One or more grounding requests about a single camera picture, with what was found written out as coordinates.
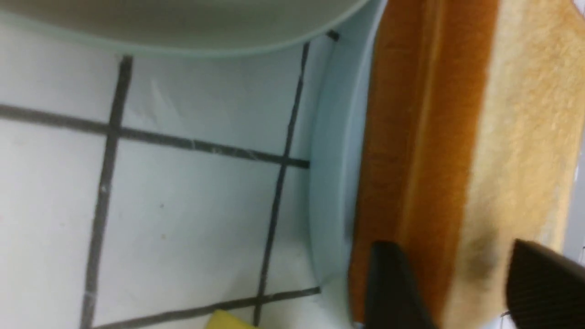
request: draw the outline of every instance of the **bread slice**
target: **bread slice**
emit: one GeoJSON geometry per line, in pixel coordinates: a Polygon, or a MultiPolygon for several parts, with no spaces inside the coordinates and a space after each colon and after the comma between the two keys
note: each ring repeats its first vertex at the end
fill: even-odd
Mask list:
{"type": "Polygon", "coordinates": [[[398,242],[441,328],[505,308],[514,238],[563,241],[585,115],[585,22],[570,0],[395,0],[378,33],[350,294],[398,242]]]}

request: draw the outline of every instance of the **dark grout line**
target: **dark grout line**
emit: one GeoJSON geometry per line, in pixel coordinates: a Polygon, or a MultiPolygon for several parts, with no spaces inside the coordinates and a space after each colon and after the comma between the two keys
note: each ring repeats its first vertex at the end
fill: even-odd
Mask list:
{"type": "Polygon", "coordinates": [[[109,131],[108,124],[102,122],[78,119],[71,116],[46,113],[10,105],[0,105],[0,118],[89,133],[105,134],[109,131]]]}
{"type": "MultiPolygon", "coordinates": [[[[289,300],[289,299],[296,299],[300,297],[312,296],[315,294],[319,294],[321,292],[319,287],[305,289],[305,290],[297,290],[293,292],[282,292],[276,293],[268,296],[264,296],[261,299],[261,303],[273,303],[275,301],[282,301],[282,300],[289,300]]],[[[244,299],[236,299],[231,301],[223,301],[220,303],[215,303],[212,305],[204,306],[204,307],[197,307],[195,309],[188,309],[188,310],[180,310],[180,311],[170,311],[164,312],[160,314],[155,314],[153,316],[147,316],[142,318],[134,318],[131,320],[125,320],[115,323],[109,323],[104,325],[99,325],[94,327],[94,329],[135,329],[135,328],[142,328],[147,327],[149,325],[165,323],[169,321],[177,321],[177,320],[186,320],[189,318],[194,317],[201,317],[206,316],[213,313],[215,310],[234,310],[234,309],[242,309],[245,307],[251,307],[256,305],[258,302],[258,297],[250,297],[244,299]]]]}
{"type": "MultiPolygon", "coordinates": [[[[33,109],[13,107],[10,105],[0,105],[0,118],[30,124],[40,124],[55,128],[72,129],[86,133],[107,135],[114,132],[110,126],[108,126],[108,124],[102,122],[78,119],[61,114],[46,113],[33,109]]],[[[291,159],[289,157],[274,155],[271,153],[235,148],[233,146],[204,142],[202,140],[187,139],[160,133],[140,131],[138,129],[132,128],[120,128],[116,131],[116,133],[119,133],[120,138],[122,139],[136,140],[162,146],[171,146],[185,150],[214,153],[240,159],[276,163],[278,165],[287,165],[302,169],[309,168],[308,160],[291,159]]]]}
{"type": "Polygon", "coordinates": [[[498,329],[504,329],[504,318],[510,315],[510,311],[503,312],[500,314],[500,327],[498,329]]]}
{"type": "Polygon", "coordinates": [[[99,260],[104,241],[104,232],[108,217],[108,205],[110,191],[112,189],[112,177],[116,162],[119,136],[122,125],[122,116],[126,95],[132,78],[132,58],[124,56],[119,65],[118,83],[112,101],[109,129],[104,151],[102,173],[99,178],[98,198],[95,205],[94,222],[91,230],[90,248],[85,268],[85,290],[81,308],[80,329],[90,329],[94,321],[95,304],[98,294],[99,260]]]}
{"type": "Polygon", "coordinates": [[[197,139],[187,139],[163,135],[160,133],[138,131],[130,128],[122,128],[120,132],[120,137],[162,146],[171,146],[179,149],[194,150],[199,152],[207,152],[217,155],[236,157],[239,159],[270,162],[279,165],[282,164],[305,169],[309,168],[309,161],[307,160],[290,159],[287,157],[282,157],[265,152],[234,148],[233,146],[204,142],[202,140],[197,139]]]}
{"type": "Polygon", "coordinates": [[[206,316],[208,314],[213,313],[215,310],[229,311],[233,309],[242,309],[244,307],[253,306],[255,303],[256,297],[231,300],[205,307],[199,307],[197,309],[171,311],[148,317],[135,318],[116,323],[104,324],[97,326],[94,329],[134,329],[163,322],[185,320],[188,318],[206,316]]]}
{"type": "Polygon", "coordinates": [[[282,292],[276,294],[268,294],[262,297],[261,302],[262,304],[273,303],[275,301],[282,301],[282,300],[289,300],[289,299],[297,299],[301,297],[312,296],[314,294],[320,294],[321,288],[314,287],[305,290],[297,290],[293,292],[282,292]]]}
{"type": "Polygon", "coordinates": [[[327,31],[326,35],[330,37],[333,41],[339,41],[339,33],[334,30],[327,31]]]}
{"type": "MultiPolygon", "coordinates": [[[[298,107],[301,101],[301,94],[302,94],[302,87],[303,87],[303,79],[305,77],[305,65],[307,63],[307,57],[309,55],[309,43],[305,43],[302,48],[302,57],[301,57],[301,73],[299,74],[298,82],[297,82],[297,91],[295,93],[295,100],[292,106],[291,111],[291,118],[288,123],[287,129],[287,139],[286,144],[284,147],[284,157],[288,158],[290,154],[291,145],[293,144],[293,134],[294,128],[297,121],[297,114],[298,114],[298,107]]],[[[268,278],[268,269],[270,264],[270,255],[272,253],[272,246],[274,244],[274,234],[276,233],[276,225],[278,222],[278,210],[280,208],[280,197],[283,192],[283,185],[284,185],[284,176],[286,175],[287,166],[282,165],[280,170],[278,171],[278,179],[276,181],[276,190],[274,192],[274,200],[272,202],[272,209],[270,213],[270,223],[268,228],[268,237],[266,238],[266,247],[264,249],[264,258],[262,259],[262,268],[260,270],[260,283],[258,285],[258,298],[255,307],[254,307],[254,318],[252,324],[254,326],[258,326],[260,322],[260,314],[262,311],[262,302],[260,299],[264,296],[264,291],[266,290],[266,282],[268,278]]]]}

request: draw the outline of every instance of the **yellow sponge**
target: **yellow sponge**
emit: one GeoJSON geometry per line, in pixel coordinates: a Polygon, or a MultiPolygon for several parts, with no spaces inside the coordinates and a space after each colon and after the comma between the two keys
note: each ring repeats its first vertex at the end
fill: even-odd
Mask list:
{"type": "Polygon", "coordinates": [[[213,313],[205,329],[257,329],[223,310],[213,313]]]}

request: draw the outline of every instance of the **white bowl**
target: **white bowl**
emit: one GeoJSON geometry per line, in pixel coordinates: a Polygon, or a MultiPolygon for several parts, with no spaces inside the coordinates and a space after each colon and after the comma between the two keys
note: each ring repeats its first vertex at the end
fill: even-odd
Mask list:
{"type": "Polygon", "coordinates": [[[368,0],[0,0],[0,19],[131,53],[235,56],[303,42],[368,0]]]}
{"type": "Polygon", "coordinates": [[[315,118],[309,228],[315,276],[339,329],[353,329],[347,270],[362,160],[372,47],[386,0],[372,0],[338,31],[315,118]]]}

